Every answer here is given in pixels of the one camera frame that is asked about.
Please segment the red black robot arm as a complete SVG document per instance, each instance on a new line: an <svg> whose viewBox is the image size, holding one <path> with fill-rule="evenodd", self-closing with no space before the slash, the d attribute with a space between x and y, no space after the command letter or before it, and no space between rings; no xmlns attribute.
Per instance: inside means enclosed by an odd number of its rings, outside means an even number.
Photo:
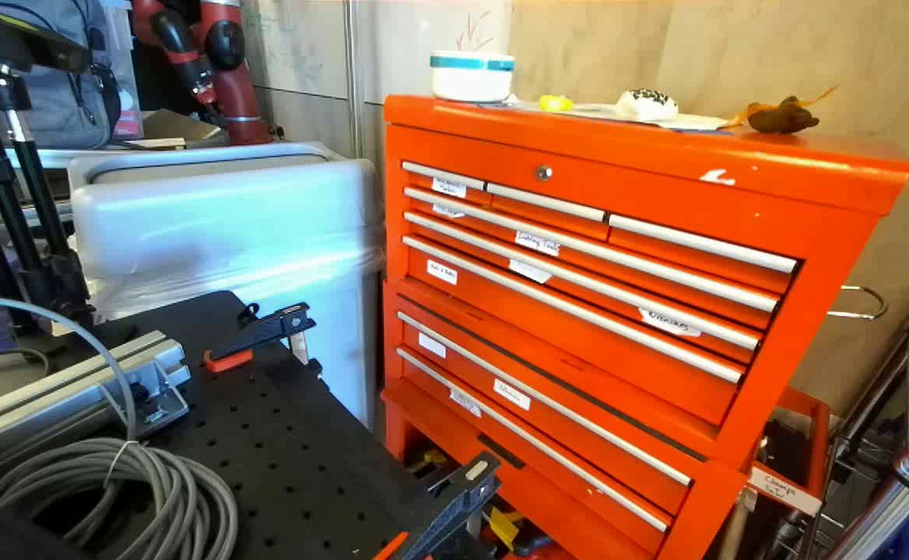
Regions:
<svg viewBox="0 0 909 560"><path fill-rule="evenodd" d="M185 90L233 143L274 140L246 66L239 0L198 0L195 26L165 0L131 0L131 15L134 35L161 50Z"/></svg>

